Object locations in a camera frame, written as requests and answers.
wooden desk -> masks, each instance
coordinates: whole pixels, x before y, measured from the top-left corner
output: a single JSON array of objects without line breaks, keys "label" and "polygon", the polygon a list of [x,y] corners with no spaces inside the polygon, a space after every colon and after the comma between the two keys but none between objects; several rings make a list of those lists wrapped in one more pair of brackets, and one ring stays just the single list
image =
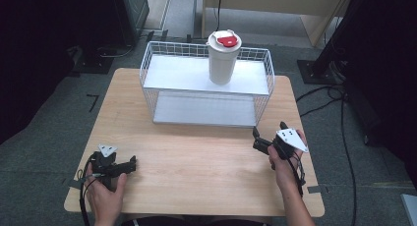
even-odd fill
[{"label": "wooden desk", "polygon": [[[291,84],[276,77],[259,131],[274,137],[280,121],[302,129]],[[253,149],[251,129],[161,125],[151,121],[138,69],[118,69],[104,98],[80,169],[99,143],[119,147],[117,163],[136,155],[138,170],[128,176],[122,212],[199,215],[284,215],[282,197],[268,157]],[[304,202],[313,216],[325,213],[309,153],[303,155]],[[80,211],[79,190],[65,200]]]},{"label": "wooden desk", "polygon": [[[310,42],[316,46],[332,19],[344,15],[347,4],[348,0],[221,0],[221,9],[301,15]],[[218,0],[203,0],[202,37],[206,34],[206,8],[217,7]],[[238,28],[231,29],[239,34]]]}]

cup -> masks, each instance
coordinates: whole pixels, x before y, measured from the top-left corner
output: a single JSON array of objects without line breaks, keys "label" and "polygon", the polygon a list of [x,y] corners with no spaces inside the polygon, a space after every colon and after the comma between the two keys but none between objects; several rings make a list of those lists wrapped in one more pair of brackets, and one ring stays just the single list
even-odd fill
[{"label": "cup", "polygon": [[242,40],[233,30],[215,31],[208,37],[209,79],[217,85],[230,82]]}]

red lid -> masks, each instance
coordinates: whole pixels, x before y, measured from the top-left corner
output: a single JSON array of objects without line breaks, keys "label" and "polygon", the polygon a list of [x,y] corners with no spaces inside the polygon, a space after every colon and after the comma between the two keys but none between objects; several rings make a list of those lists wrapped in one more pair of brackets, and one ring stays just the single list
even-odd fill
[{"label": "red lid", "polygon": [[223,46],[225,47],[233,47],[237,44],[237,37],[235,37],[234,35],[219,37],[217,39],[217,42],[223,44]]}]

white lid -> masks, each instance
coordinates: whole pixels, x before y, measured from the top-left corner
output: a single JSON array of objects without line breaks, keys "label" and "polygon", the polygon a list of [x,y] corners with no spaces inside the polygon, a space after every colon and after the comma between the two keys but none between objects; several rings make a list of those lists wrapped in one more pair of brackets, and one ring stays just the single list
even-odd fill
[{"label": "white lid", "polygon": [[219,52],[234,52],[242,45],[240,37],[233,30],[215,31],[208,37],[208,46]]}]

wire basket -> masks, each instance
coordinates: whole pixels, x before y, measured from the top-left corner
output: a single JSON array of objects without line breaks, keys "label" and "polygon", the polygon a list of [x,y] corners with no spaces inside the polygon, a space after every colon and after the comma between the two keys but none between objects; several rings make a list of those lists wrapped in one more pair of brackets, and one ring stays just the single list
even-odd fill
[{"label": "wire basket", "polygon": [[140,69],[155,123],[254,127],[274,88],[267,49],[241,47],[229,84],[209,79],[204,44],[151,41]]}]

